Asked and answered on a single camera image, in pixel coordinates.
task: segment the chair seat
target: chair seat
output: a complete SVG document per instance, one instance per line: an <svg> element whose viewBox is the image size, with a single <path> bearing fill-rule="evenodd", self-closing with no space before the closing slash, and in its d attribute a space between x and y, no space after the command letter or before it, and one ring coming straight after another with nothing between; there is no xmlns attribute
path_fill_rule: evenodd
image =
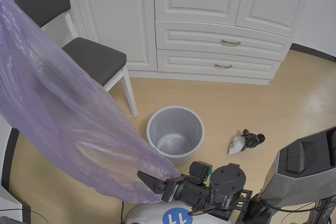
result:
<svg viewBox="0 0 336 224"><path fill-rule="evenodd" d="M81 37L67 43L63 50L102 86L126 64L126 54Z"/></svg>

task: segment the drawer front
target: drawer front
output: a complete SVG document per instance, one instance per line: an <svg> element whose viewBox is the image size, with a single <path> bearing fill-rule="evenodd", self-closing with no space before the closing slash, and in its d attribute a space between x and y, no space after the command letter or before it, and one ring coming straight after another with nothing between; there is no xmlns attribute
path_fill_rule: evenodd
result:
<svg viewBox="0 0 336 224"><path fill-rule="evenodd" d="M217 52L283 61L293 41L273 33L214 23L157 20L155 26L157 49Z"/></svg>
<svg viewBox="0 0 336 224"><path fill-rule="evenodd" d="M157 50L157 70L272 79L281 62L241 55Z"/></svg>

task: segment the trash can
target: trash can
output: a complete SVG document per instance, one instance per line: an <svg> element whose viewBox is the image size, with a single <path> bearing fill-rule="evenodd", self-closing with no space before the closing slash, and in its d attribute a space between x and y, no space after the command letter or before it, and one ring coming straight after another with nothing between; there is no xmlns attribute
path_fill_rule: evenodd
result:
<svg viewBox="0 0 336 224"><path fill-rule="evenodd" d="M174 165L181 165L201 146L204 125L192 110L168 106L157 111L147 124L149 143Z"/></svg>

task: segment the floor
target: floor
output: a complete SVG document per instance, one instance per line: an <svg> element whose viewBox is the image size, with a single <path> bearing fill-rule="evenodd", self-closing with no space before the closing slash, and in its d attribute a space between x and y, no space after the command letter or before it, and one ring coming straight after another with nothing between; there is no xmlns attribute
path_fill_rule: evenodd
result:
<svg viewBox="0 0 336 224"><path fill-rule="evenodd" d="M277 151L293 140L336 125L336 64L289 51L268 86L164 79L131 79L139 116L133 118L122 84L110 91L141 137L158 109L181 105L195 111L205 126L200 149L178 167L187 173L192 161L215 168L238 163L246 189L258 193ZM266 141L254 149L227 155L231 139L244 129L263 133ZM50 224L120 223L121 201L102 196L53 166L20 135L11 172L10 190L41 213ZM125 205L126 213L132 208ZM286 213L279 212L273 224ZM32 223L44 223L32 214ZM303 223L307 213L293 213L283 224ZM336 213L332 220L336 222Z"/></svg>

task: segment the wall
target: wall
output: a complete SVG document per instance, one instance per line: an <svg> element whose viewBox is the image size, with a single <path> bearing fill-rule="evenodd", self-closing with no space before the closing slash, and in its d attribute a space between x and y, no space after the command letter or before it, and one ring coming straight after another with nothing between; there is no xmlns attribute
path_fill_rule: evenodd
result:
<svg viewBox="0 0 336 224"><path fill-rule="evenodd" d="M294 43L336 56L336 0L307 0Z"/></svg>

